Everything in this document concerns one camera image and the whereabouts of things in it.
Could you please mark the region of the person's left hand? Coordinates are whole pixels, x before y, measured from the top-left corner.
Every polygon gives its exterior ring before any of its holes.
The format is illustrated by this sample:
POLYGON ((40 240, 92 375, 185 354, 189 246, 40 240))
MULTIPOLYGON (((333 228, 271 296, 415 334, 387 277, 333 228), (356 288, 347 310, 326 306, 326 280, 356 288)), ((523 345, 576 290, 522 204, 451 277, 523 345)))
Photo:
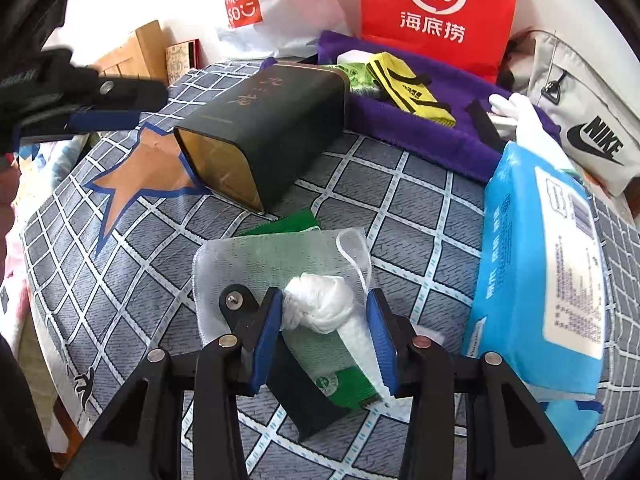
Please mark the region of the person's left hand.
POLYGON ((21 170, 11 154, 1 156, 0 171, 0 280, 6 267, 6 236, 14 225, 12 204, 20 185, 21 170))

